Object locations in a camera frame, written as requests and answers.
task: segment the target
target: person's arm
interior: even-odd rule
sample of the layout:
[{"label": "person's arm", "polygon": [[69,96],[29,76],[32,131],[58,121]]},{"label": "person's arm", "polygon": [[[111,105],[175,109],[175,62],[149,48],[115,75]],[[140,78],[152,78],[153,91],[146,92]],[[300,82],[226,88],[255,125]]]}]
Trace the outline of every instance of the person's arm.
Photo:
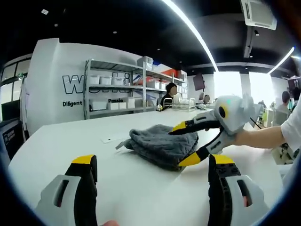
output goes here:
[{"label": "person's arm", "polygon": [[234,145],[273,148],[287,143],[295,151],[301,146],[301,104],[297,104],[290,117],[281,125],[258,131],[238,133]]},{"label": "person's arm", "polygon": [[281,127],[270,127],[257,131],[243,130],[236,136],[234,145],[247,145],[258,148],[274,148],[286,141],[282,135]]}]

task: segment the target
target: white tabletop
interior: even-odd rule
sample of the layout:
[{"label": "white tabletop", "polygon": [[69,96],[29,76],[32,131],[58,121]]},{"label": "white tabletop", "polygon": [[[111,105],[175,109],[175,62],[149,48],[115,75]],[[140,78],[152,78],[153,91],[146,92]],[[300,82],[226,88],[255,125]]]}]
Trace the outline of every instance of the white tabletop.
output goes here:
[{"label": "white tabletop", "polygon": [[[24,201],[35,208],[41,191],[58,174],[65,174],[73,159],[95,154],[98,225],[111,219],[121,226],[207,225],[208,160],[179,173],[152,165],[124,147],[115,150],[130,129],[155,124],[175,126],[200,112],[166,110],[44,126],[20,148],[8,170]],[[198,146],[211,141],[218,132],[198,132]],[[282,181],[269,151],[229,146],[223,154],[264,190],[268,206],[275,203]]]}]

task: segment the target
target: shelving unit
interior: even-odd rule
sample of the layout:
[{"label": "shelving unit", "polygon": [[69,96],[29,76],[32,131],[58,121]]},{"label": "shelving unit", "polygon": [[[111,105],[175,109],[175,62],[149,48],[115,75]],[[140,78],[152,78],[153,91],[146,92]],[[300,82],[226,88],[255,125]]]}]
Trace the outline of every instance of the shelving unit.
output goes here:
[{"label": "shelving unit", "polygon": [[[101,84],[89,84],[89,77],[91,76],[91,71],[112,71],[112,72],[120,72],[120,73],[129,73],[129,81],[130,85],[101,85]],[[140,74],[142,76],[143,85],[136,86],[133,84],[134,74]],[[85,119],[90,119],[91,116],[101,115],[101,114],[110,114],[110,113],[121,113],[121,112],[135,112],[135,111],[146,111],[154,109],[155,107],[147,107],[146,106],[146,91],[153,91],[158,93],[164,93],[165,90],[155,89],[146,87],[146,77],[153,77],[160,80],[165,80],[169,82],[174,82],[176,84],[184,83],[183,80],[178,79],[174,76],[169,76],[166,74],[149,71],[146,70],[145,65],[143,67],[139,67],[136,65],[130,65],[125,63],[116,63],[109,61],[97,61],[94,59],[89,59],[85,64],[85,73],[84,73],[84,90],[83,90],[83,98],[84,98],[84,116]],[[118,109],[118,110],[99,110],[99,111],[90,111],[89,108],[89,100],[91,90],[102,90],[102,89],[120,89],[120,90],[130,90],[130,96],[133,97],[134,90],[142,90],[142,100],[143,106],[135,109]]]},{"label": "shelving unit", "polygon": [[[146,110],[155,110],[155,107],[146,107]],[[120,112],[141,112],[143,107],[137,107],[132,109],[118,109],[118,110],[99,110],[90,112],[90,116],[101,115],[101,114],[110,114],[110,113],[120,113]]]}]

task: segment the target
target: person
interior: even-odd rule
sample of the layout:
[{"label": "person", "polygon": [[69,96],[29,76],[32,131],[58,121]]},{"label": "person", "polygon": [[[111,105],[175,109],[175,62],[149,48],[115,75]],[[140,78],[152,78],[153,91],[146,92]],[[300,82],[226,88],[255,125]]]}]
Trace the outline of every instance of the person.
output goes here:
[{"label": "person", "polygon": [[170,105],[172,104],[172,100],[165,100],[166,98],[174,98],[174,95],[176,95],[178,93],[178,88],[177,85],[174,83],[169,83],[168,85],[166,85],[166,95],[162,98],[161,100],[161,106],[163,107],[163,110],[166,108],[169,108]]},{"label": "person", "polygon": [[299,97],[300,97],[300,93],[301,93],[301,90],[297,87],[295,87],[293,89],[293,100],[294,100],[294,103],[293,103],[293,108],[292,108],[292,111],[295,109],[298,101],[299,101]]},{"label": "person", "polygon": [[[296,105],[289,118],[281,125],[257,131],[242,130],[236,134],[234,145],[247,145],[257,148],[275,148],[287,143],[293,152],[301,146],[301,104]],[[293,166],[283,178],[283,184],[289,181],[297,172],[300,155],[295,159]]]},{"label": "person", "polygon": [[263,100],[262,100],[262,101],[259,101],[258,104],[259,104],[259,105],[263,105],[263,108],[267,108],[267,106],[265,105],[265,103],[264,103]]},{"label": "person", "polygon": [[290,102],[290,99],[291,99],[291,97],[290,97],[289,92],[284,91],[282,93],[282,104],[280,106],[278,106],[276,110],[290,114],[291,112],[287,107],[288,103]]},{"label": "person", "polygon": [[210,102],[210,96],[208,94],[205,95],[204,97],[204,104],[208,104]]}]

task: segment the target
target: air conditioner unit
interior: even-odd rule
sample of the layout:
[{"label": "air conditioner unit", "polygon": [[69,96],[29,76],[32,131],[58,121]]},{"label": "air conditioner unit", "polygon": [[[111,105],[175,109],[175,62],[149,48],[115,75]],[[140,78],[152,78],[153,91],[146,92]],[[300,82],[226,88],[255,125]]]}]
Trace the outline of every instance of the air conditioner unit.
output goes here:
[{"label": "air conditioner unit", "polygon": [[276,30],[277,20],[268,5],[261,0],[240,0],[248,26]]}]

